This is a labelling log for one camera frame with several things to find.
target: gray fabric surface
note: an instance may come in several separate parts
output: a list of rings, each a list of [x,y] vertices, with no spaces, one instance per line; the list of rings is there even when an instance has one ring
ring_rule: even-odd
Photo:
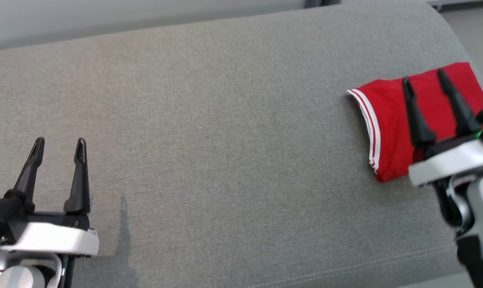
[[[0,51],[0,196],[88,141],[75,287],[393,287],[461,271],[432,190],[379,184],[344,91],[469,60],[421,4],[337,5]]]

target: white stitching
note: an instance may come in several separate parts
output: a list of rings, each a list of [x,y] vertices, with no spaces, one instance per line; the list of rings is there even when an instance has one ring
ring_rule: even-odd
[[[454,246],[454,244],[437,246],[437,247],[428,248],[428,249],[419,250],[419,251],[414,251],[414,252],[410,252],[410,253],[406,253],[406,254],[401,254],[401,255],[396,255],[396,256],[387,257],[387,258],[383,258],[383,259],[373,260],[373,261],[366,262],[366,263],[345,266],[345,267],[342,267],[342,268],[336,268],[336,269],[332,269],[332,270],[326,270],[326,271],[323,271],[323,272],[316,272],[316,273],[312,273],[312,274],[309,274],[309,275],[302,275],[302,276],[298,276],[298,277],[292,277],[292,278],[288,278],[288,279],[284,279],[284,280],[278,280],[278,281],[274,281],[274,282],[269,282],[269,283],[264,283],[264,284],[258,284],[258,285],[249,286],[249,287],[245,287],[245,288],[256,288],[256,287],[271,285],[271,284],[275,284],[275,283],[279,283],[279,282],[285,282],[285,281],[290,281],[290,280],[294,280],[294,279],[311,277],[311,276],[318,275],[318,274],[325,274],[325,273],[329,273],[329,272],[334,272],[334,271],[339,271],[339,270],[345,270],[345,269],[348,269],[348,268],[354,268],[354,267],[359,267],[359,266],[362,266],[362,265],[373,264],[373,263],[380,262],[380,261],[386,261],[386,260],[389,260],[389,259],[400,258],[400,257],[404,257],[404,256],[410,256],[410,255],[414,255],[414,254],[417,254],[417,253],[421,253],[421,252],[425,252],[425,251],[430,251],[430,250],[435,250],[435,249],[439,249],[439,248],[444,248],[444,247],[448,247],[448,246]]]
[[[365,270],[365,269],[369,269],[369,268],[374,268],[374,267],[378,267],[378,266],[384,266],[384,265],[388,265],[388,264],[391,264],[391,263],[396,263],[396,262],[405,261],[405,260],[409,260],[409,259],[414,259],[414,258],[418,258],[418,257],[424,257],[424,256],[429,256],[429,255],[433,255],[433,254],[437,254],[437,253],[446,252],[446,251],[452,250],[453,248],[454,247],[452,247],[450,249],[444,249],[444,250],[440,250],[440,251],[428,253],[428,254],[417,255],[417,256],[414,256],[414,257],[406,258],[406,259],[399,259],[399,260],[390,261],[390,262],[386,262],[386,263],[382,263],[382,264],[378,264],[378,265],[373,265],[373,266],[368,266],[368,267],[364,267],[364,268],[359,268],[359,269],[355,269],[355,270],[345,271],[345,272],[331,274],[331,275],[325,275],[325,276],[317,277],[317,278],[313,278],[313,279],[306,279],[306,280],[302,280],[302,281],[297,281],[297,282],[282,284],[282,285],[279,285],[279,286],[272,286],[271,288],[279,288],[279,287],[283,287],[283,286],[298,284],[298,283],[307,282],[307,281],[314,281],[314,280],[318,280],[318,279],[322,279],[322,278],[333,277],[333,276],[336,276],[336,275],[346,274],[346,273],[350,273],[350,272],[356,272],[356,271]]]

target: gray floor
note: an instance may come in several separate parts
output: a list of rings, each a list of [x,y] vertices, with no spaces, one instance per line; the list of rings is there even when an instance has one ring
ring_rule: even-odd
[[[442,13],[483,75],[483,7]]]

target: red cloth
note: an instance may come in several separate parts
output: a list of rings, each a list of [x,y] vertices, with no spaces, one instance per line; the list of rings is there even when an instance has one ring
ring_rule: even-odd
[[[468,63],[455,63],[442,68],[465,98],[472,111],[483,109],[483,91]],[[455,136],[455,118],[448,97],[442,92],[437,70],[410,76],[417,104],[437,141]],[[375,80],[346,91],[359,103],[369,133],[369,164],[379,182],[387,182],[408,174],[413,163],[402,78]]]

